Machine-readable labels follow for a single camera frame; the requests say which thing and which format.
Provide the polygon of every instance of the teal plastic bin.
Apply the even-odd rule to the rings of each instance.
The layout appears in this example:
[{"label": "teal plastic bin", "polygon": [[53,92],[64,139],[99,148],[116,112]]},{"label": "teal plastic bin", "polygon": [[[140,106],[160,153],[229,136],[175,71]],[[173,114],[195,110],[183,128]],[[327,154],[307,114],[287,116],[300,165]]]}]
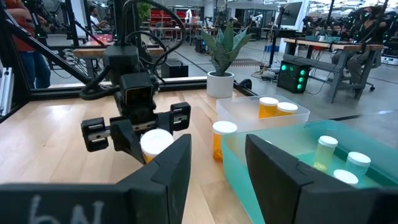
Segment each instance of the teal plastic bin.
[{"label": "teal plastic bin", "polygon": [[334,137],[338,140],[338,146],[328,170],[329,175],[335,169],[344,169],[348,153],[356,151],[372,160],[366,176],[357,185],[358,188],[398,186],[398,149],[386,146],[337,121],[316,121],[223,136],[225,176],[255,224],[265,222],[246,164],[244,145],[247,134],[255,134],[271,142],[310,166],[313,165],[318,138],[322,135]]}]

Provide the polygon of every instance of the snake plant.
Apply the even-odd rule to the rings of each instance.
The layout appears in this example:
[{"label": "snake plant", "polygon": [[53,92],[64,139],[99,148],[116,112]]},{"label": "snake plant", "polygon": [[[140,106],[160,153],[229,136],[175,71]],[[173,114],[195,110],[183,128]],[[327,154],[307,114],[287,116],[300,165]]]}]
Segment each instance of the snake plant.
[{"label": "snake plant", "polygon": [[231,66],[241,48],[249,42],[252,36],[252,34],[246,35],[247,29],[234,36],[232,23],[229,22],[225,32],[221,29],[218,30],[216,38],[205,31],[201,32],[202,39],[213,52],[211,62],[216,68],[216,72],[212,75],[217,77],[228,76],[225,71]]}]

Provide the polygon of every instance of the black box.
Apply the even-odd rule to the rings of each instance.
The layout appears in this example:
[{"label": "black box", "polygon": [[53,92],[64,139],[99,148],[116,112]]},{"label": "black box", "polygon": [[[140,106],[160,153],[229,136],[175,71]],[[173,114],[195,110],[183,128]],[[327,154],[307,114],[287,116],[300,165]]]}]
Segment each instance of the black box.
[{"label": "black box", "polygon": [[280,63],[277,86],[291,93],[303,93],[307,86],[310,70],[310,65],[283,60]]},{"label": "black box", "polygon": [[188,77],[188,65],[180,60],[170,58],[161,66],[162,78]]}]

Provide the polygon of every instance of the monitor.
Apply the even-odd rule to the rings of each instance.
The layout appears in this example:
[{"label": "monitor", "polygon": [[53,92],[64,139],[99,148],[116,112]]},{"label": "monitor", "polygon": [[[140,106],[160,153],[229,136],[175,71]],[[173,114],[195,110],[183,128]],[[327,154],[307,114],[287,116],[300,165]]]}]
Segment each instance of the monitor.
[{"label": "monitor", "polygon": [[301,10],[302,2],[293,2],[289,4],[284,4],[282,7],[285,7],[285,12],[282,16],[281,25],[282,26],[295,26],[296,20],[299,16]]}]

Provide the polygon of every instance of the wooden tabletop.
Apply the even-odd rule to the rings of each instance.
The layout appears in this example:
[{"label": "wooden tabletop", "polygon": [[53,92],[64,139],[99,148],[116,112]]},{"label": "wooden tabletop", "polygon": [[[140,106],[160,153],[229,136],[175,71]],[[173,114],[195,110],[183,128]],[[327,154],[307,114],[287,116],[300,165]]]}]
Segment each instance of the wooden tabletop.
[{"label": "wooden tabletop", "polygon": [[[234,97],[242,96],[234,92]],[[156,112],[182,101],[191,107],[190,127],[174,132],[192,134],[192,170],[183,223],[251,223],[229,186],[223,165],[211,155],[216,98],[206,90],[165,92],[155,96]],[[80,123],[84,119],[119,116],[113,97],[32,101],[0,124],[0,183],[115,183],[142,165],[109,147],[87,152]]]},{"label": "wooden tabletop", "polygon": [[[146,35],[141,35],[141,39],[143,42],[146,43],[147,46],[154,45],[148,36]],[[104,41],[104,44],[106,45],[113,45],[113,42],[106,42]],[[93,46],[93,45],[99,45],[99,43],[95,41],[89,41],[83,46]],[[73,50],[73,54],[76,57],[80,58],[100,58],[104,54],[105,49],[75,49]],[[162,47],[156,47],[156,48],[148,48],[148,52],[151,56],[161,56],[164,53],[164,50]]]},{"label": "wooden tabletop", "polygon": [[[310,41],[310,40],[295,40],[295,39],[289,39],[285,38],[285,42],[288,43],[296,43],[296,44],[305,44],[305,45],[312,45],[312,46],[317,46],[317,47],[330,47],[330,43],[328,42],[322,42],[322,41]],[[340,41],[339,44],[332,44],[331,46],[333,49],[337,50],[352,50],[352,51],[357,51],[357,50],[362,50],[361,45],[356,45],[356,44],[351,44],[349,42],[343,42]],[[383,45],[380,44],[368,44],[366,46],[366,50],[382,50]]]}]

